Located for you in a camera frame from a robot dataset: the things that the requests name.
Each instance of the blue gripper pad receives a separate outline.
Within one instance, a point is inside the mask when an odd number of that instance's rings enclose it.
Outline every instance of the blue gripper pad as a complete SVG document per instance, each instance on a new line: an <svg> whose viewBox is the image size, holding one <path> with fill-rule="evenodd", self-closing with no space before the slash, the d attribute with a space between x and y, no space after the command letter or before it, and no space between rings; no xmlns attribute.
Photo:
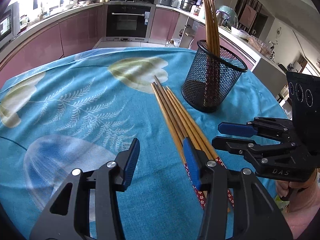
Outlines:
<svg viewBox="0 0 320 240"><path fill-rule="evenodd" d="M218 125L218 131L222 134L252 137L257 135L257 131L251 126L246 124L227 123L222 122Z"/></svg>
<svg viewBox="0 0 320 240"><path fill-rule="evenodd" d="M200 190L200 168L196 161L197 153L189 137L183 140L183 153L187 161L192 184Z"/></svg>
<svg viewBox="0 0 320 240"><path fill-rule="evenodd" d="M123 182L122 182L122 186L124 187L124 190L126 190L131 184L133 173L134 173L134 170L136 169L138 157L140 154L140 142L137 138L133 139L128 152L129 152L129 156L127 157L127 161L124 166L124 174L123 174Z"/></svg>

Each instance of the tablecloth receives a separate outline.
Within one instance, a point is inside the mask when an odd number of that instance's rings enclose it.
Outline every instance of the tablecloth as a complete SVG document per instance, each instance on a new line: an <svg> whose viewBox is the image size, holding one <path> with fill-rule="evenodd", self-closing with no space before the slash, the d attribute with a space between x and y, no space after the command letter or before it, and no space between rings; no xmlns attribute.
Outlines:
<svg viewBox="0 0 320 240"><path fill-rule="evenodd" d="M126 239L196 239L203 210L152 93L153 76L172 89L209 140L221 135L217 126L222 121L286 115L250 71L240 76L215 113L193 109L180 89L194 56L194 51L178 48L95 49L5 83L0 91L0 202L27 239L68 173L114 160L134 137L141 148L132 184L117 194ZM242 156L217 152L229 169L254 170ZM275 196L274 182L260 180ZM92 236L94 220L91 212ZM232 223L230 212L227 238Z"/></svg>

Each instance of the metal screw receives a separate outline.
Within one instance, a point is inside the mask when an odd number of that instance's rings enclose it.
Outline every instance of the metal screw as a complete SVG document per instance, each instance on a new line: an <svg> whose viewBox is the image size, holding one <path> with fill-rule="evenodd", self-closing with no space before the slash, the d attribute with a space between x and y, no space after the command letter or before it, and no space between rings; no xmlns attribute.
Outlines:
<svg viewBox="0 0 320 240"><path fill-rule="evenodd" d="M250 175L251 174L251 170L248 169L248 168L243 169L242 172L243 172L244 175Z"/></svg>
<svg viewBox="0 0 320 240"><path fill-rule="evenodd" d="M117 163L114 162L114 161L111 161L111 162L108 162L108 163L107 163L107 167L108 167L108 168L113 168L113 167L116 166L116 165L117 165Z"/></svg>
<svg viewBox="0 0 320 240"><path fill-rule="evenodd" d="M77 175L79 175L81 173L81 170L80 169L74 169L73 171L72 171L72 175L73 176L77 176Z"/></svg>
<svg viewBox="0 0 320 240"><path fill-rule="evenodd" d="M214 167L214 166L217 165L217 163L216 163L215 161L210 160L210 161L207 162L207 165L208 165L209 167Z"/></svg>

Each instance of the mesh pen holder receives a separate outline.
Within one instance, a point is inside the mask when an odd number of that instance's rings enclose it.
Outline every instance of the mesh pen holder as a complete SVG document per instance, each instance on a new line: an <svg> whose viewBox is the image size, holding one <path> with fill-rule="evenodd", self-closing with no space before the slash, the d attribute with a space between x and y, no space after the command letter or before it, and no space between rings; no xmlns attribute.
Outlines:
<svg viewBox="0 0 320 240"><path fill-rule="evenodd" d="M198 50L181 88L183 98L194 109L212 113L233 88L246 64L233 52L220 46L220 58L207 50L199 40Z"/></svg>

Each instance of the countertop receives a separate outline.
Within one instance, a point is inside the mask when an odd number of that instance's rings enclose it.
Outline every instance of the countertop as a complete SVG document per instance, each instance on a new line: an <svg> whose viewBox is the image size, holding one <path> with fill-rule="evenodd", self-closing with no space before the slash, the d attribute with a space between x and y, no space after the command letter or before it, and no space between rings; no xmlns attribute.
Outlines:
<svg viewBox="0 0 320 240"><path fill-rule="evenodd" d="M84 6L77 7L77 8L71 8L71 9L62 11L58 14L50 16L50 17L48 17L38 23L31 25L26 31L18 34L15 38L13 38L7 45L5 45L2 48L2 50L0 52L0 62L2 62L7 57L7 55L11 51L13 51L17 46L19 46L23 41L25 41L27 38L32 36L34 33L38 32L42 28L46 27L47 25L52 24L52 23L54 23L64 17L67 17L71 14L75 14L75 13L81 12L81 11L89 9L89 8L101 6L103 4L104 3L93 3L93 4L84 5Z"/></svg>
<svg viewBox="0 0 320 240"><path fill-rule="evenodd" d="M190 17L190 18L202 23L203 25L205 25L205 20L203 18L201 18L199 16L196 16L196 15L194 15L192 13L180 10L178 8L175 8L175 7L164 6L164 5L160 5L160 4L157 4L156 7L157 8L164 8L164 9L168 9L168 10L174 10L176 12L184 14L184 15L186 15L186 16L188 16L188 17ZM278 69L281 73L283 73L285 75L285 73L277 66L277 64L275 62L273 62L269 58L266 58L261 53L256 51L251 45L249 45L243 39L232 35L231 33L227 32L226 30L224 30L223 28L220 28L220 27L218 27L218 31L219 31L219 34L223 35L228 40L232 41L234 44L236 44L238 47L240 47L243 51L245 51L250 57L252 57L256 61L256 64L253 66L253 68L255 68L256 65L258 64L258 62L262 59L262 60L270 63L271 65L273 65L276 69Z"/></svg>

